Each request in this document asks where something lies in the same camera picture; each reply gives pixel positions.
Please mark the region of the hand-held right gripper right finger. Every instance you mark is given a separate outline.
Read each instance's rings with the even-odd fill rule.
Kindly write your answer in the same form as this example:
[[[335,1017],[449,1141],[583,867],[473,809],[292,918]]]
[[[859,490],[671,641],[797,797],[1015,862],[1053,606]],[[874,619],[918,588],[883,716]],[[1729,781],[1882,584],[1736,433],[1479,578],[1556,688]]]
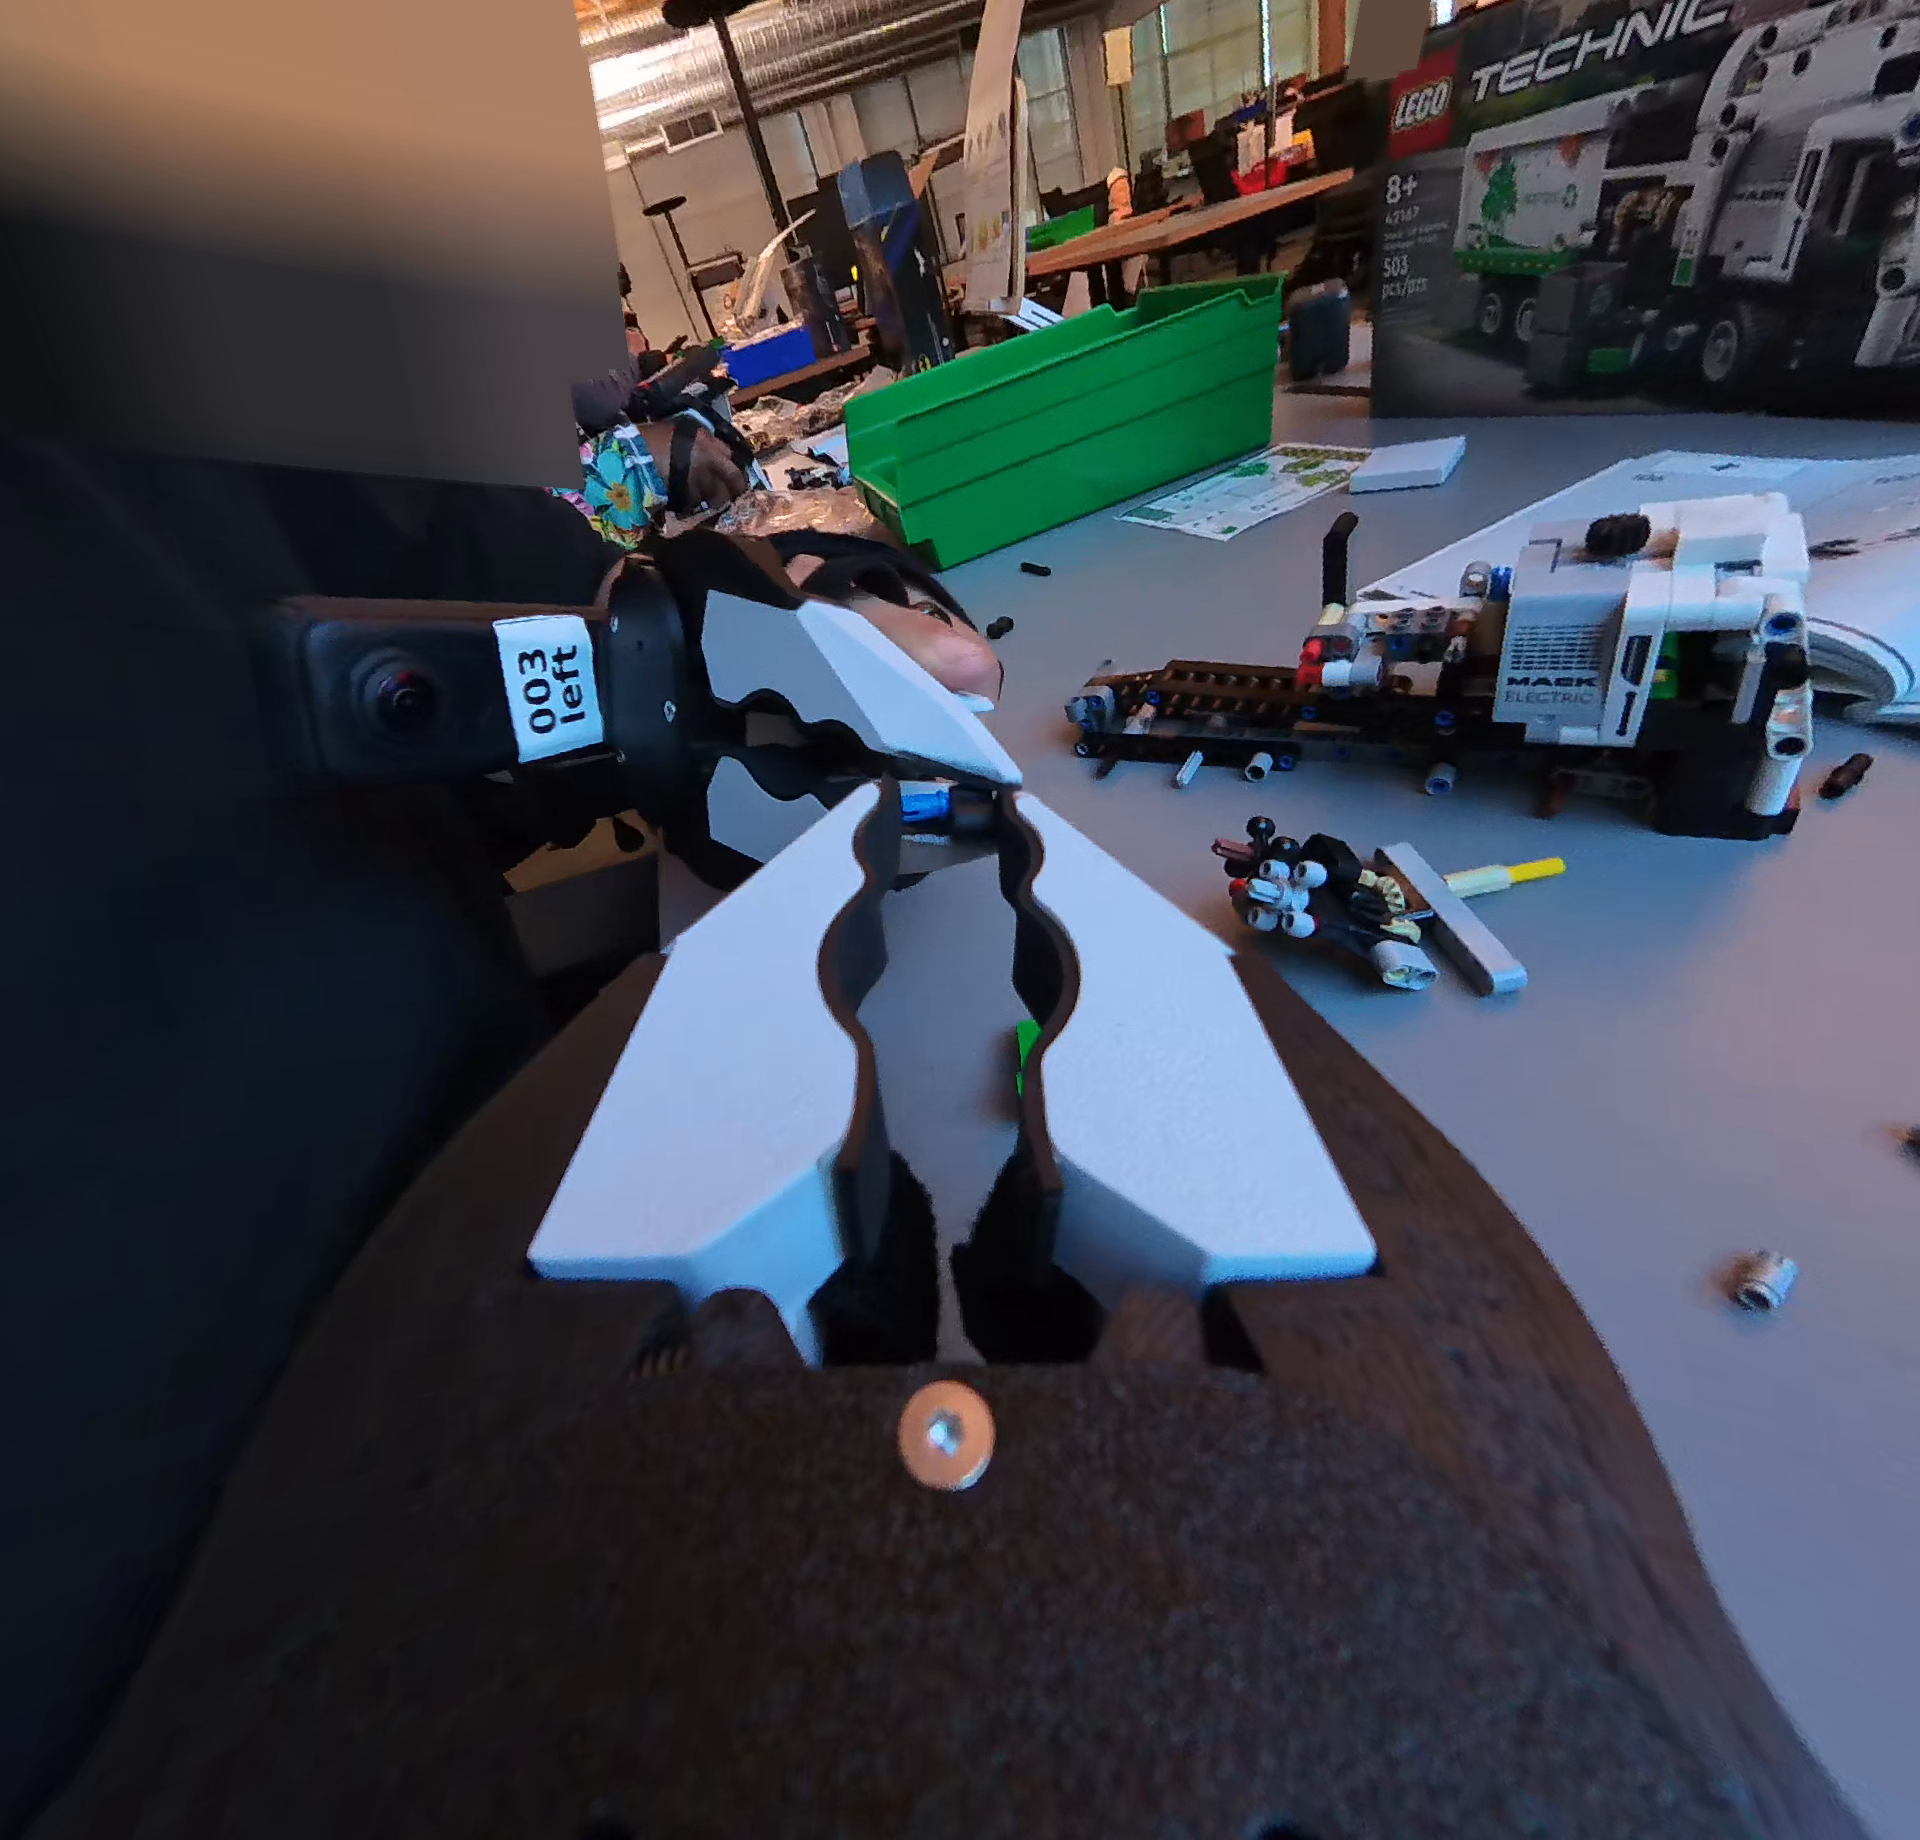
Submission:
[[[1018,1099],[1015,1250],[1035,1280],[1228,1287],[1377,1265],[1237,954],[1092,835],[998,797],[1015,991],[1043,1023]]]

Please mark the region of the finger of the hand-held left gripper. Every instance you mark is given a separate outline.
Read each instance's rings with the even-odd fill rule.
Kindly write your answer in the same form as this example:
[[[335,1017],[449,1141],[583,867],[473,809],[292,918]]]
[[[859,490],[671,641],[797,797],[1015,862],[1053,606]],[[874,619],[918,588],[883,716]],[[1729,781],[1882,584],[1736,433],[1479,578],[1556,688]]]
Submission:
[[[797,727],[839,727],[883,764],[1022,786],[1022,769],[983,718],[839,606],[776,610],[711,594],[706,672],[719,705],[776,703]]]
[[[822,851],[801,854],[793,854],[793,846],[874,781],[877,777],[864,775],[831,775],[815,793],[770,797],[742,759],[719,759],[711,781],[706,884],[734,895],[770,867],[776,884],[797,884],[801,895],[831,895],[831,884],[854,895],[864,878],[854,835],[831,833]]]

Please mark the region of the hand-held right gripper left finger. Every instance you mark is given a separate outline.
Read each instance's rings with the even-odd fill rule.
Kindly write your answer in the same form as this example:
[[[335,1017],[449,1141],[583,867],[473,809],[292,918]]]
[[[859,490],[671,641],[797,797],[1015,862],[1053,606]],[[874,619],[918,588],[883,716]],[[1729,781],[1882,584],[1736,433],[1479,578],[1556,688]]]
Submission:
[[[901,793],[864,781],[676,936],[531,1237],[546,1280],[755,1288],[806,1364],[815,1293],[874,1260],[893,1205],[877,986]]]

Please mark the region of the lego truck model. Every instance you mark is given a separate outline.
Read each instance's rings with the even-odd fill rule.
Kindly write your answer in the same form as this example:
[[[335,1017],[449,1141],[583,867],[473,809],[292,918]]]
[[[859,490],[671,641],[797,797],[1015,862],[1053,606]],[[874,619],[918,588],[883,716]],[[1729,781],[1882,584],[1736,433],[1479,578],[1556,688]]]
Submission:
[[[1674,840],[1781,840],[1814,750],[1807,534],[1783,494],[1544,524],[1454,594],[1349,588],[1357,513],[1320,542],[1295,669],[1100,672],[1076,752],[1290,775],[1303,759],[1539,777],[1539,819],[1614,797]]]

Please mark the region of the small black lego subassembly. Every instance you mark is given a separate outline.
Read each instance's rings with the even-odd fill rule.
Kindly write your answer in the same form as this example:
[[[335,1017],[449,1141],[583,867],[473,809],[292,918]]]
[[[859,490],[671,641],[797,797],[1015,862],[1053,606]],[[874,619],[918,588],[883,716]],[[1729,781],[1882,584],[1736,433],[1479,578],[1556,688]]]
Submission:
[[[1529,974],[1471,903],[1567,870],[1532,862],[1443,874],[1414,846],[1366,862],[1334,835],[1290,840],[1266,819],[1238,840],[1210,840],[1210,854],[1251,932],[1344,954],[1386,991],[1430,991],[1438,961],[1454,961],[1478,995],[1514,995]]]

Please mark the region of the black lego set box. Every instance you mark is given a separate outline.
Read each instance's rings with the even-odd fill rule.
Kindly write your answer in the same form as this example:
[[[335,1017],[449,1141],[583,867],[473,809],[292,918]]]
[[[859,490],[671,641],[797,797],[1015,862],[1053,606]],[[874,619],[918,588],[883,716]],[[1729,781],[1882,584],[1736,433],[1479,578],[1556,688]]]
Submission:
[[[1496,0],[1386,107],[1377,416],[1913,416],[1920,0]]]

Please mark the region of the person's left hand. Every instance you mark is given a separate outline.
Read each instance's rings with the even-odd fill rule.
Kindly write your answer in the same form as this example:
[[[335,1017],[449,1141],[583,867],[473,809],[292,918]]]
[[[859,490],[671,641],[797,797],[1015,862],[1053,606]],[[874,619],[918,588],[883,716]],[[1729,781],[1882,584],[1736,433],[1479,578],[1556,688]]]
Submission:
[[[1004,663],[957,594],[918,554],[864,537],[776,537],[793,588],[839,606],[958,703],[998,703]]]

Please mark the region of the green plastic bin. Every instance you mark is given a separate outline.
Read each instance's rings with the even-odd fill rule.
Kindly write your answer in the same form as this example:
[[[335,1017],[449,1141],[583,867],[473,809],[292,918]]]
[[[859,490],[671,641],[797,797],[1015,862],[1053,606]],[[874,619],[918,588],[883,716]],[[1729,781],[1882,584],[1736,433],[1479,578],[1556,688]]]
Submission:
[[[938,572],[1254,453],[1283,274],[1144,291],[854,395],[848,479]]]

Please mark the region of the sticker sheet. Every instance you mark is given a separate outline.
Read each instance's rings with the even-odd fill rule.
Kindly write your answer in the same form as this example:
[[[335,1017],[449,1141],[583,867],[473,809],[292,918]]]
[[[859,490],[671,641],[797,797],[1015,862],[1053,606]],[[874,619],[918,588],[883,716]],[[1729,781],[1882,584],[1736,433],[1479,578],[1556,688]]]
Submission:
[[[1203,542],[1254,534],[1320,494],[1343,494],[1369,461],[1357,444],[1270,444],[1228,470],[1180,485],[1151,501],[1125,509],[1125,529],[1157,529]]]

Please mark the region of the background wooden table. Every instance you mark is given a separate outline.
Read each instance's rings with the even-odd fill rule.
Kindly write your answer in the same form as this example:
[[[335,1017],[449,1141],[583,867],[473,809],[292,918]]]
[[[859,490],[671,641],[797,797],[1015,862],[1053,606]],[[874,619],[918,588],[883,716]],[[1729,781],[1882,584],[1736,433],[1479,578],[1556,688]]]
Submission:
[[[1251,197],[1228,197],[1228,202],[1157,206],[1157,215],[1140,215],[1128,222],[1103,222],[1103,229],[1092,229],[1087,237],[1033,251],[1022,266],[1022,279],[1035,286],[1047,274],[1097,270],[1097,266],[1112,266],[1128,257],[1168,257],[1168,251],[1205,245],[1238,229],[1273,222],[1283,206],[1325,197],[1349,185],[1357,185],[1357,174],[1334,170],[1334,174],[1295,177],[1295,185],[1278,185],[1278,189],[1266,189]]]

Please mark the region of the small white block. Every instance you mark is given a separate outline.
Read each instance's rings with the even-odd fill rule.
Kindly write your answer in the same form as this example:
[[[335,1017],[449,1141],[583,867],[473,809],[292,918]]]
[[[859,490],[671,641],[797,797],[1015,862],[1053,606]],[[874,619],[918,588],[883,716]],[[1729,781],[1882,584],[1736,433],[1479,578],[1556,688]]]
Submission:
[[[1349,470],[1344,494],[1366,496],[1366,494],[1443,490],[1461,470],[1461,461],[1467,461],[1467,433],[1380,444]]]

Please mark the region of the white banner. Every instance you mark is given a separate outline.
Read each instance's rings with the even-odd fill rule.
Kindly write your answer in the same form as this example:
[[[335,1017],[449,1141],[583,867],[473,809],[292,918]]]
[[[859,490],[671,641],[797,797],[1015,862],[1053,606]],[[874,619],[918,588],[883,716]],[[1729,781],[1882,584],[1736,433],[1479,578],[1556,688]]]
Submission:
[[[983,0],[965,123],[965,314],[1018,314],[1026,229],[1022,0]]]

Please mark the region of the open instruction booklet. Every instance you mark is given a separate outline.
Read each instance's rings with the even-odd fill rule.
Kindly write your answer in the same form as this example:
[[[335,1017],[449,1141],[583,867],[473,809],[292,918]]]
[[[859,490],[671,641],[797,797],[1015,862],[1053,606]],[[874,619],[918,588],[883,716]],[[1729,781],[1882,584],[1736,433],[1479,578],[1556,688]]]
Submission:
[[[1518,509],[1366,588],[1454,600],[1467,564],[1508,564],[1544,524],[1724,494],[1783,494],[1807,534],[1807,669],[1852,727],[1920,727],[1920,461],[1644,453]]]

